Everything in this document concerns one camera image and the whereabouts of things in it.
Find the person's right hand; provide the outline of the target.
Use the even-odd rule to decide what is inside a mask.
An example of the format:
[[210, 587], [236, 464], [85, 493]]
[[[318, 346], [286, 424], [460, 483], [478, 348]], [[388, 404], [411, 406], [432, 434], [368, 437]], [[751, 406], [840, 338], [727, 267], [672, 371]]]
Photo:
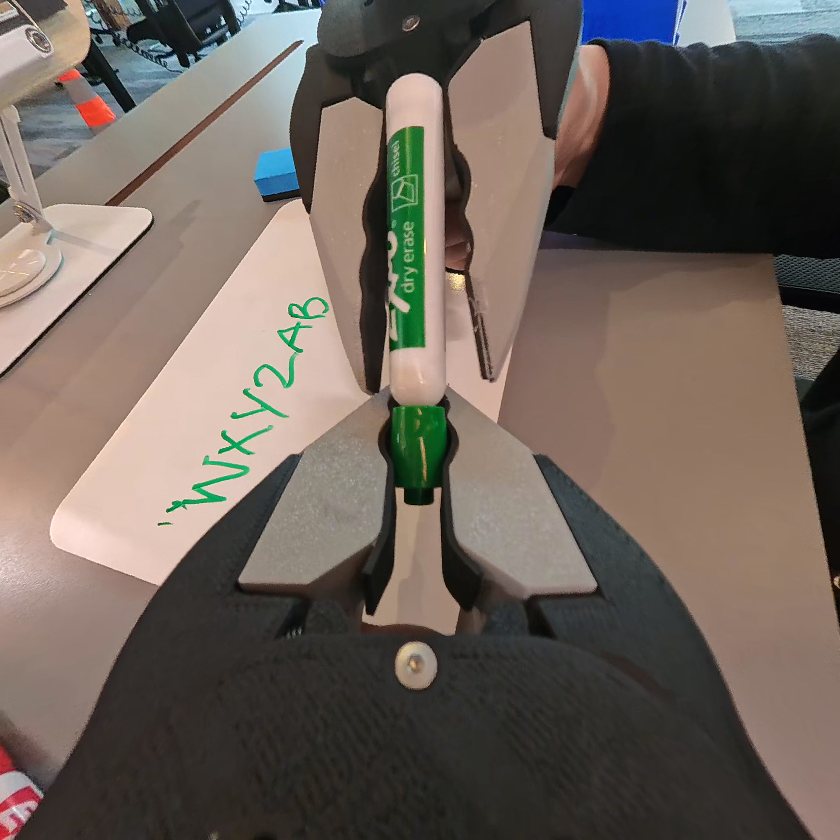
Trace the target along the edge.
[[606, 115], [611, 86], [606, 50], [600, 45], [583, 45], [577, 58], [554, 145], [553, 188], [579, 185]]

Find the blue whiteboard eraser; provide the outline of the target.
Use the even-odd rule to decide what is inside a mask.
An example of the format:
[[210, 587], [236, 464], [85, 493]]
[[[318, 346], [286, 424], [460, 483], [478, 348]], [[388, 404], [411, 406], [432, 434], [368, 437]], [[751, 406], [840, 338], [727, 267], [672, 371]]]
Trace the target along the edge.
[[255, 166], [254, 183], [265, 203], [299, 197], [301, 191], [291, 148], [262, 153]]

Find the green marker cap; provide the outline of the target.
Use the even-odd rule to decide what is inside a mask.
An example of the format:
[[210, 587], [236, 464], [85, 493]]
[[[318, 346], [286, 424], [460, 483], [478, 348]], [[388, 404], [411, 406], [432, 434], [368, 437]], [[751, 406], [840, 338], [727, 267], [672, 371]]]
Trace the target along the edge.
[[390, 455], [395, 487], [405, 504], [424, 507], [434, 501], [441, 487], [448, 450], [446, 412], [443, 405], [400, 406], [392, 409]]

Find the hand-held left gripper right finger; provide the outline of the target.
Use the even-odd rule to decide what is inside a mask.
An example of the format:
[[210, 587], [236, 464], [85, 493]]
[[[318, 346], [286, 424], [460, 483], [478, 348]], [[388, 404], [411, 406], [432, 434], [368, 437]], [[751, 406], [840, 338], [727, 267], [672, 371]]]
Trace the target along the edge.
[[531, 450], [454, 390], [446, 396], [442, 572], [461, 611], [594, 593], [595, 577]]

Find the green dry erase marker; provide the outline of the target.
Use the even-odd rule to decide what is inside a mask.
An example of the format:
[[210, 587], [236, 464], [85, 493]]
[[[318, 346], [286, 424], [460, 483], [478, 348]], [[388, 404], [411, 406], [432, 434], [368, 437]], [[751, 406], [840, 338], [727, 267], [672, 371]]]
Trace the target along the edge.
[[434, 406], [447, 386], [443, 91], [398, 78], [385, 100], [387, 339], [395, 401]]

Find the red dry erase marker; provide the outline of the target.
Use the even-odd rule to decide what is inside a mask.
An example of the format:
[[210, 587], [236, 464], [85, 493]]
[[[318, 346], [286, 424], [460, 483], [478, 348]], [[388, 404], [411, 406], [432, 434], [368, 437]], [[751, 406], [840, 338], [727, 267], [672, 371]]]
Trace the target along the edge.
[[37, 784], [18, 769], [1, 745], [1, 838], [15, 838], [43, 797]]

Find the black swivel chair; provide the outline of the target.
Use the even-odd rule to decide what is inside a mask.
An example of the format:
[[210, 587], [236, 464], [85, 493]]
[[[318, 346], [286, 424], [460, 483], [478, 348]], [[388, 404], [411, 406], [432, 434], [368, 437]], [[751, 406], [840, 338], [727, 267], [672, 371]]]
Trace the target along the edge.
[[839, 259], [779, 255], [774, 270], [783, 305], [839, 313]]

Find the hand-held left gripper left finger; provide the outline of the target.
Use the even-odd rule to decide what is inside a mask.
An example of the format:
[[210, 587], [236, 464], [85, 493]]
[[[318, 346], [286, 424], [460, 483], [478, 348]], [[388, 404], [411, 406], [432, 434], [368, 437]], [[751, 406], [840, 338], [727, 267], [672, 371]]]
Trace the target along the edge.
[[302, 453], [238, 578], [244, 590], [375, 613], [395, 553], [390, 396], [385, 388]]

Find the blue plastic bin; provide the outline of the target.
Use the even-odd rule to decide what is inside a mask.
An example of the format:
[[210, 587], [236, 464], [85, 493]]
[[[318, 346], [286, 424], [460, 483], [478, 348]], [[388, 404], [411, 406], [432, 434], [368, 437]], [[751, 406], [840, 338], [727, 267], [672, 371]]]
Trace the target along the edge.
[[675, 43], [685, 1], [583, 1], [581, 42], [594, 39]]

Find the orange traffic cone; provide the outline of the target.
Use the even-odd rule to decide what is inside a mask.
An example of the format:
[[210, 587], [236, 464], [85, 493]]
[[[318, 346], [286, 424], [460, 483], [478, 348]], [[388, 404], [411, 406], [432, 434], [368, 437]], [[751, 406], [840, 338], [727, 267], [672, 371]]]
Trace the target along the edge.
[[76, 69], [58, 78], [58, 83], [78, 110], [84, 123], [94, 135], [114, 124], [116, 115], [110, 106], [93, 90], [91, 84]]

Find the white whiteboard sheet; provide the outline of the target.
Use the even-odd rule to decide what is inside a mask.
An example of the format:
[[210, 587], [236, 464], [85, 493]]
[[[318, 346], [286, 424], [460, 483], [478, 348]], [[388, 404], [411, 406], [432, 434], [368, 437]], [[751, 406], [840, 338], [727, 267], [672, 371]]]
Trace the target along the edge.
[[59, 504], [51, 541], [159, 585], [285, 458], [368, 398], [309, 216], [285, 202]]

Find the white metal stand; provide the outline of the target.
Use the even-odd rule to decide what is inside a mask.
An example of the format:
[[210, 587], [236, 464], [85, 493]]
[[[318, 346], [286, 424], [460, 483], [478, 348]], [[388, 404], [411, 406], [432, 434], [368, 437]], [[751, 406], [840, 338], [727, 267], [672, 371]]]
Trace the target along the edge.
[[153, 223], [131, 206], [56, 204], [43, 208], [18, 129], [2, 111], [1, 155], [17, 225], [1, 240], [1, 373], [128, 251]]

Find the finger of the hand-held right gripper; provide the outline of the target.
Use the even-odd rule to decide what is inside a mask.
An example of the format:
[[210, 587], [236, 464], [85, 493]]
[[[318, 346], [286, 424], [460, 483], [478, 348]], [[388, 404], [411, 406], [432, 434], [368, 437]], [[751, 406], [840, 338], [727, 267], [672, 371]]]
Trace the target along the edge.
[[468, 174], [466, 289], [480, 372], [490, 382], [529, 293], [579, 44], [577, 19], [526, 19], [483, 38], [448, 83], [453, 142]]
[[339, 336], [368, 394], [381, 389], [385, 345], [383, 119], [367, 103], [322, 110], [309, 212]]

